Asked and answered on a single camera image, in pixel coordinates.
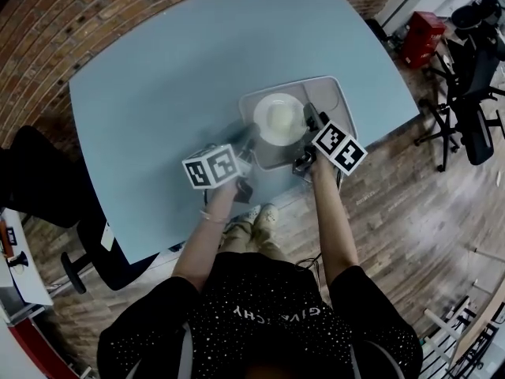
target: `person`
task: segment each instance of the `person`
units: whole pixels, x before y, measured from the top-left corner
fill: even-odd
[[[318,159],[311,172],[333,309],[312,272],[272,241],[273,206],[233,227],[219,249],[237,193],[227,183],[172,277],[102,332],[100,377],[417,378],[419,340],[359,266],[332,164]]]

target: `black shirt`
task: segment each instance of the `black shirt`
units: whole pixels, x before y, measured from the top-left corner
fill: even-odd
[[[308,270],[258,253],[218,254],[201,294],[169,278],[103,331],[100,376],[241,377],[260,361],[299,377],[352,378],[358,370],[362,378],[418,377],[415,331],[360,267],[348,268],[329,290],[333,309]],[[190,375],[180,371],[185,335],[193,348]]]

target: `bracelet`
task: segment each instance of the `bracelet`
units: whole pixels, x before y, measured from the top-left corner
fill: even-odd
[[[203,209],[200,210],[202,217],[209,222],[217,223],[217,224],[226,224],[228,218],[216,219],[210,213],[206,213]]]

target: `light blue table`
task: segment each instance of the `light blue table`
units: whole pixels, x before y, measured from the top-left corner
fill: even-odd
[[[346,0],[188,0],[88,63],[70,81],[73,113],[127,259],[187,239],[203,202],[181,160],[241,127],[241,96],[324,75],[339,80],[364,146],[418,113]],[[251,181],[253,205],[301,183],[289,168],[255,169]]]

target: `brick wall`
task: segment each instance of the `brick wall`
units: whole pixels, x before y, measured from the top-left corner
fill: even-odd
[[[72,157],[68,81],[140,22],[182,0],[9,0],[0,11],[0,145],[34,125]],[[349,0],[363,17],[387,0]]]

